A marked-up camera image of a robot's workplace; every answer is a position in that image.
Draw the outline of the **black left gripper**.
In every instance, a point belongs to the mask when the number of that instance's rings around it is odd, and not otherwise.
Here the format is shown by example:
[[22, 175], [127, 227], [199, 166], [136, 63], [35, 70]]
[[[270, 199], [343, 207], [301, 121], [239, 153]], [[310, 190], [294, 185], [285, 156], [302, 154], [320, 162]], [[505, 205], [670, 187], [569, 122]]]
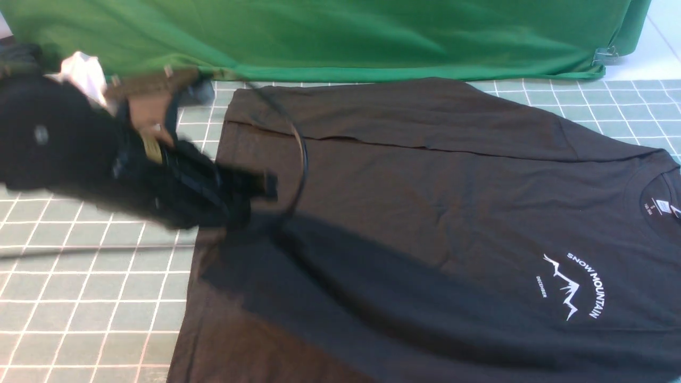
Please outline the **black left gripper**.
[[214, 162], [189, 141], [168, 147], [115, 129], [109, 208], [172, 229], [245, 228], [252, 199], [277, 201], [277, 176]]

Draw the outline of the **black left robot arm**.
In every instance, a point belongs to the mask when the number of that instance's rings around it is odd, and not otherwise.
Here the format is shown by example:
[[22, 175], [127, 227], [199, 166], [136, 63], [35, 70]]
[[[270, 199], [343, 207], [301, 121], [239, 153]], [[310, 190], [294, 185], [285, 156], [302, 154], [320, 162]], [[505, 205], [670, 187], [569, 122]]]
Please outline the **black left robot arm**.
[[1, 144], [7, 189], [46, 190], [170, 229], [245, 228], [253, 199], [278, 197], [272, 172], [215, 163], [191, 141], [168, 146], [41, 75], [2, 79]]

